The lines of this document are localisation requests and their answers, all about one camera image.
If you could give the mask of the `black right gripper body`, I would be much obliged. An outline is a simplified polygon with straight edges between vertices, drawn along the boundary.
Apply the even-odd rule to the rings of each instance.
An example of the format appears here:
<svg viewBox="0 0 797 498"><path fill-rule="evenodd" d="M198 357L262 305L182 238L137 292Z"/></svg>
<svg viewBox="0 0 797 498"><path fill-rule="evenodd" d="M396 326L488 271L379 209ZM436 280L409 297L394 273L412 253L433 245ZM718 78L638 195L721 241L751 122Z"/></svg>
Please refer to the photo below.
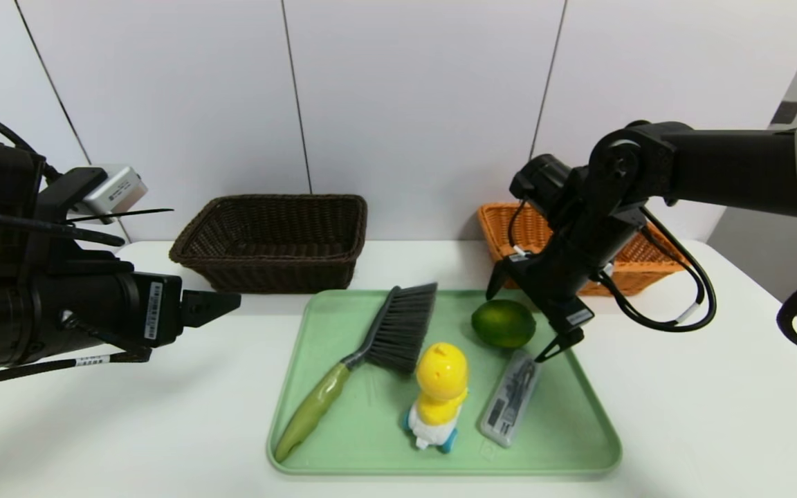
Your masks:
<svg viewBox="0 0 797 498"><path fill-rule="evenodd" d="M641 214L585 214L554 230L539 253L506 256L500 270L542 311L554 331L569 333L594 317L579 291L641 229Z"/></svg>

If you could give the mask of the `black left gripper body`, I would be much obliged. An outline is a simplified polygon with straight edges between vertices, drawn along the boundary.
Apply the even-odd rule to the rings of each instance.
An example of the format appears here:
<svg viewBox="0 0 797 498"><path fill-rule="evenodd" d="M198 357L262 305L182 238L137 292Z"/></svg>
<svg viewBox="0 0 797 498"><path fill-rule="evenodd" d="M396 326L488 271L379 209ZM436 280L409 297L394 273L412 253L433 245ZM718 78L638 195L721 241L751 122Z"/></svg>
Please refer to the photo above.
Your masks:
<svg viewBox="0 0 797 498"><path fill-rule="evenodd" d="M41 341L46 348L119 344L156 348L181 334L181 280L115 273L41 280Z"/></svg>

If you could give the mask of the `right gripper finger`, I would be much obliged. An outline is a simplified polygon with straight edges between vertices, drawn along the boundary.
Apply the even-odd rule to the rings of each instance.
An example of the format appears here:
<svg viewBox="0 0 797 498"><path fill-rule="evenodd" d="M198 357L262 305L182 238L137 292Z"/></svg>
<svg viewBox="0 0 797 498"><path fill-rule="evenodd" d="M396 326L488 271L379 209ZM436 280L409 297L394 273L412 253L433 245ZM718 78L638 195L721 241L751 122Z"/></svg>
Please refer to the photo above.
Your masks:
<svg viewBox="0 0 797 498"><path fill-rule="evenodd" d="M534 358L536 363L543 363L582 342L585 338L584 330L580 327L568 331L557 332L551 342Z"/></svg>
<svg viewBox="0 0 797 498"><path fill-rule="evenodd" d="M485 299L487 302L494 299L500 290L503 289L507 277L509 277L509 274L507 273L506 260L500 259L499 261L496 261L493 265L493 269L491 269L491 275L485 290Z"/></svg>

